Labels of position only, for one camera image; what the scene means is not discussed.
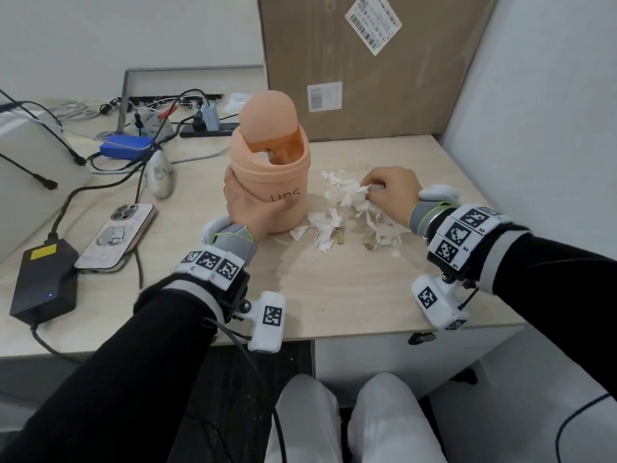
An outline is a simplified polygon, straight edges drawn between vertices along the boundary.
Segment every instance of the person's right arm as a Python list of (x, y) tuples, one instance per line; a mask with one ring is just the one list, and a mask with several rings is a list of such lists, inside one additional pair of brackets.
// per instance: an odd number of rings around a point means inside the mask
[[(362, 185), (370, 183), (381, 183), (385, 188), (370, 191), (367, 198), (407, 226), (422, 190), (413, 171), (378, 168), (366, 176)], [(429, 224), (429, 241), (453, 211), (444, 210)], [(499, 236), (490, 233), (474, 249), (468, 262), (469, 279), (480, 280), (484, 262)], [(529, 233), (505, 252), (492, 291), (617, 396), (617, 378), (603, 359), (614, 350), (617, 311), (610, 288), (614, 279), (614, 260)]]

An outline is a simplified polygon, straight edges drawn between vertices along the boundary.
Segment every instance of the hand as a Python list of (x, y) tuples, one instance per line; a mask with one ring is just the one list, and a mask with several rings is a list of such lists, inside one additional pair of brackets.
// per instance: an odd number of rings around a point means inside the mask
[(246, 226), (256, 242), (268, 235), (277, 216), (296, 206), (299, 201), (296, 195), (268, 203), (259, 201), (237, 180), (231, 167), (228, 167), (225, 172), (223, 193), (227, 200), (227, 213), (231, 221)]
[(378, 167), (368, 173), (362, 186), (377, 183), (384, 185), (382, 191), (370, 190), (366, 199), (378, 206), (399, 224), (409, 227), (413, 207), (420, 200), (422, 186), (411, 169), (402, 167)]

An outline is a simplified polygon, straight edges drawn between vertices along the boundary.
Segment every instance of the white pants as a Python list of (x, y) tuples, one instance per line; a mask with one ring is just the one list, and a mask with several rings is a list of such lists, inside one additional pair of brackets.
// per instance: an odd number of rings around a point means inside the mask
[[(341, 418), (335, 396), (319, 381), (297, 375), (276, 404), (289, 463), (343, 463)], [(447, 463), (412, 391), (391, 373), (360, 390), (347, 428), (358, 463)], [(265, 463), (280, 463), (274, 421)]]

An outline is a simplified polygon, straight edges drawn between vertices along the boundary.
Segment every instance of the smartphone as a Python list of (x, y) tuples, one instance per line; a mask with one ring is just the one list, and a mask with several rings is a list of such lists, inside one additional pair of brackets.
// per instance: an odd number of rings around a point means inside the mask
[(75, 262), (90, 273), (113, 273), (123, 267), (131, 251), (156, 215), (151, 204), (118, 206)]

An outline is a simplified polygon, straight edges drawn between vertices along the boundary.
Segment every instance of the cardboard box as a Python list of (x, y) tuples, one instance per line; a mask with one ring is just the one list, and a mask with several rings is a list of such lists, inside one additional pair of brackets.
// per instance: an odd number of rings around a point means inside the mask
[(442, 133), (494, 3), (258, 0), (269, 87), (311, 140)]

